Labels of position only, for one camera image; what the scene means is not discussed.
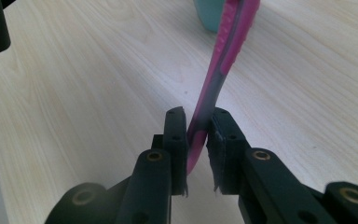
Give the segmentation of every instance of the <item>wooden table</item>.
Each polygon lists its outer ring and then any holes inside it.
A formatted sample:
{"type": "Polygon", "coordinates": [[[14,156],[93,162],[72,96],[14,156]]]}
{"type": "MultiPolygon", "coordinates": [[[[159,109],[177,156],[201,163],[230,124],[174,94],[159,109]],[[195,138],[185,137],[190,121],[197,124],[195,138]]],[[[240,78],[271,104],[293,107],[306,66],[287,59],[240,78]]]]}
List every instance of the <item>wooden table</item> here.
{"type": "MultiPolygon", "coordinates": [[[[18,0],[0,53],[0,183],[10,223],[43,223],[71,187],[111,187],[162,133],[189,121],[212,55],[191,0],[18,0]]],[[[250,144],[300,181],[358,184],[358,1],[263,1],[218,100],[250,144]]],[[[172,223],[241,223],[213,192],[207,153],[172,223]]]]}

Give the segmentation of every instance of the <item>tabletop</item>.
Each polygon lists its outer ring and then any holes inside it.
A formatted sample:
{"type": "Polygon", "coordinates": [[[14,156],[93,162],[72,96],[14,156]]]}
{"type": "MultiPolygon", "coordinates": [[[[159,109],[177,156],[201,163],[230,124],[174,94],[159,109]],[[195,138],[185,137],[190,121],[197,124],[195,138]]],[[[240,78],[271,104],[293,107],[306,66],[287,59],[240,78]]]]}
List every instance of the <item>tabletop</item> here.
{"type": "MultiPolygon", "coordinates": [[[[191,0],[18,0],[0,53],[0,184],[10,223],[43,223],[71,187],[109,188],[162,133],[191,119],[212,56],[191,0]]],[[[253,147],[304,184],[358,184],[358,1],[262,1],[219,96],[253,147]]],[[[241,223],[213,192],[207,152],[172,223],[241,223]]]]}

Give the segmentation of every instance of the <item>mug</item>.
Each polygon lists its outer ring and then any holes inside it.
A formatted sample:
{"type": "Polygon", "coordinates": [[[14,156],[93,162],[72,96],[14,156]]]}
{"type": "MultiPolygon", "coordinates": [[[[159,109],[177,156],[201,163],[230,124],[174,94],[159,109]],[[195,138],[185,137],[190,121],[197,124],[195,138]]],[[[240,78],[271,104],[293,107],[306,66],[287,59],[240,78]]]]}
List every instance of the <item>mug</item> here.
{"type": "Polygon", "coordinates": [[[194,5],[205,29],[217,33],[225,0],[194,0],[194,5]]]}

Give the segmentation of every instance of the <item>pink plastic handle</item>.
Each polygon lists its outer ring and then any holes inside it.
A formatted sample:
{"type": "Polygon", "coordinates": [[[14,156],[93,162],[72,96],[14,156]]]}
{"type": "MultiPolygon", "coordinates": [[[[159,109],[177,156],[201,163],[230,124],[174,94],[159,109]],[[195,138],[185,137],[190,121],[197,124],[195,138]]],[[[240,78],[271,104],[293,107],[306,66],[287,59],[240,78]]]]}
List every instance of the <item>pink plastic handle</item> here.
{"type": "Polygon", "coordinates": [[[226,0],[224,4],[211,63],[187,130],[190,144],[187,174],[191,173],[200,157],[217,97],[231,65],[241,50],[259,6],[260,0],[226,0]]]}
{"type": "Polygon", "coordinates": [[[260,0],[227,0],[225,2],[211,60],[211,64],[215,67],[223,57],[220,63],[220,71],[223,75],[228,74],[241,51],[241,46],[252,27],[259,7],[260,0]]]}

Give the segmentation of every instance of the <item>screw hole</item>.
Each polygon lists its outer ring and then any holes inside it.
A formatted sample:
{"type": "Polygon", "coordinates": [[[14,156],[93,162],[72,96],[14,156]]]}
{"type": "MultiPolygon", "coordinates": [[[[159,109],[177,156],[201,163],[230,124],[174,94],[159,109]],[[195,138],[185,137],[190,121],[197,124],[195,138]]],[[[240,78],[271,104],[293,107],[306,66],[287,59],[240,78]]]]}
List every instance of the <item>screw hole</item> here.
{"type": "Polygon", "coordinates": [[[72,198],[74,205],[86,205],[95,199],[96,193],[92,189],[81,189],[72,198]]]}
{"type": "Polygon", "coordinates": [[[147,154],[147,159],[149,161],[160,161],[162,160],[162,154],[159,152],[150,152],[149,154],[147,154]]]}
{"type": "Polygon", "coordinates": [[[318,218],[312,214],[311,212],[308,211],[299,211],[298,212],[298,217],[307,224],[316,224],[318,223],[318,218]]]}
{"type": "Polygon", "coordinates": [[[344,197],[346,200],[350,201],[351,203],[358,204],[358,190],[352,188],[342,188],[339,190],[339,193],[344,197]]]}
{"type": "Polygon", "coordinates": [[[256,151],[253,153],[253,156],[260,161],[267,161],[271,159],[271,156],[264,151],[256,151]]]}

